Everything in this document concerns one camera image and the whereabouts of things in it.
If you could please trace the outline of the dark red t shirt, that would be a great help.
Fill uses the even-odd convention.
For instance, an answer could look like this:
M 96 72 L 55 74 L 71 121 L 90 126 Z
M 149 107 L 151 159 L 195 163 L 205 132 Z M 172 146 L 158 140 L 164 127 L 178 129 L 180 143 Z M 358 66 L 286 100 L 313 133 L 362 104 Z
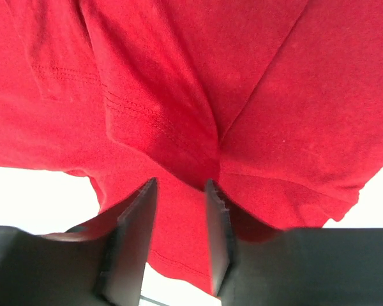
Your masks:
M 383 167 L 383 1 L 0 1 L 0 166 L 159 181 L 149 264 L 212 292 L 204 186 L 280 230 Z

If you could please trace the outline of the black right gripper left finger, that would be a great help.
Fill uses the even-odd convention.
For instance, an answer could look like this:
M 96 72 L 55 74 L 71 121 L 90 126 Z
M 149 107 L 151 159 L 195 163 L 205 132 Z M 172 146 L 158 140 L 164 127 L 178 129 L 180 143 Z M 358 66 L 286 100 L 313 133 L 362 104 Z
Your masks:
M 65 233 L 0 226 L 0 305 L 137 305 L 157 181 Z

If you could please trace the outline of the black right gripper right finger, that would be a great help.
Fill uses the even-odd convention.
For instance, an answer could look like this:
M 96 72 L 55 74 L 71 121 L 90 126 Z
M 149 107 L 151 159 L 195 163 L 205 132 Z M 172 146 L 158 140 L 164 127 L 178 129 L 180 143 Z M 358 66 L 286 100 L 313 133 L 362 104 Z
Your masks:
M 211 291 L 223 305 L 383 305 L 383 228 L 257 220 L 209 180 Z

